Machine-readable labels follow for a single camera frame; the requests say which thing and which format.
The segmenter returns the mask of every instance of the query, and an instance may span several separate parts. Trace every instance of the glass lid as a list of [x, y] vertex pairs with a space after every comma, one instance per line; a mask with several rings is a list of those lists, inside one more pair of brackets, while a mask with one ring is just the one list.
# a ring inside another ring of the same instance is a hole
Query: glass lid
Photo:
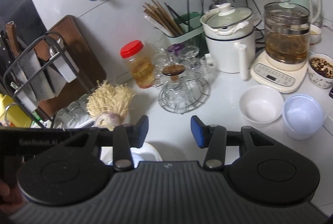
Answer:
[[219, 29], [247, 20], [252, 16], [252, 10], [246, 7], [232, 8], [230, 3], [224, 3], [208, 15], [205, 23], [212, 29]]

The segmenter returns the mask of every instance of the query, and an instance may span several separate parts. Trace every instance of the ceramic cup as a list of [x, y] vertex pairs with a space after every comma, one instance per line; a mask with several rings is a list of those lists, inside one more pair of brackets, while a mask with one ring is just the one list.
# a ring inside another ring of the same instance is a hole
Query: ceramic cup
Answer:
[[310, 45], [314, 45], [321, 39], [321, 29], [315, 25], [310, 25]]
[[331, 65], [333, 65], [333, 58], [325, 54], [315, 53], [309, 57], [308, 62], [308, 74], [311, 82], [318, 88], [329, 89], [333, 86], [333, 78], [326, 78], [318, 74], [310, 64], [312, 58], [323, 58]]

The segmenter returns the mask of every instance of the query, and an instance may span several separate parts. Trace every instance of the chopstick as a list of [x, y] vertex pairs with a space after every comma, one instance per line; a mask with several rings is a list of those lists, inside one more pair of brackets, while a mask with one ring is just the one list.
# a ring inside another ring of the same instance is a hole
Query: chopstick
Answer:
[[187, 25], [188, 27], [191, 28], [191, 30], [193, 30], [193, 28], [192, 28], [191, 26], [189, 26], [189, 23], [186, 22], [186, 21], [183, 19], [183, 17], [181, 17], [178, 13], [176, 13], [175, 10], [174, 10], [172, 7], [170, 7], [167, 3], [164, 3], [164, 4], [165, 4], [165, 6], [168, 8], [168, 10], [169, 10], [169, 12], [171, 13], [171, 15], [173, 15], [172, 13], [174, 13], [174, 15], [176, 15], [176, 17], [177, 17], [177, 18], [178, 18], [183, 24]]
[[162, 7], [162, 5], [158, 1], [152, 0], [154, 5], [150, 5], [149, 3], [144, 3], [144, 13], [149, 15], [156, 22], [161, 24], [167, 31], [170, 32], [172, 36], [180, 36], [183, 35], [184, 32], [180, 28], [180, 26], [170, 17], [168, 12]]

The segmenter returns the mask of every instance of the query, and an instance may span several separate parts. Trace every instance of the metal screw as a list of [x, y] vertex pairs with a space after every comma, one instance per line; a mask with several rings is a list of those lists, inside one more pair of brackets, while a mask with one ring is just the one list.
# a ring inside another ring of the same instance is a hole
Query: metal screw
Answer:
[[217, 159], [210, 159], [206, 161], [206, 166], [209, 167], [210, 169], [215, 169], [222, 166], [222, 162]]
[[128, 159], [120, 159], [116, 161], [116, 167], [119, 169], [125, 169], [127, 167], [130, 167], [132, 165], [132, 162]]

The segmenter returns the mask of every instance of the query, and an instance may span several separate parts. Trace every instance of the white bowl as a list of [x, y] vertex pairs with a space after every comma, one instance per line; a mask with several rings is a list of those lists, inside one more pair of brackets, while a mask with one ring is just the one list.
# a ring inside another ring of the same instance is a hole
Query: white bowl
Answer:
[[312, 58], [323, 58], [332, 65], [333, 65], [333, 58], [325, 54], [315, 53], [309, 57], [309, 62], [308, 62], [308, 70], [309, 70], [308, 73], [312, 84], [321, 89], [329, 89], [330, 87], [333, 86], [333, 78], [323, 77], [320, 74], [318, 74], [314, 69], [312, 69], [310, 64], [310, 60]]
[[256, 85], [241, 95], [239, 108], [252, 126], [266, 127], [281, 116], [283, 97], [269, 86]]
[[321, 29], [315, 25], [310, 25], [310, 44], [313, 45], [321, 39]]

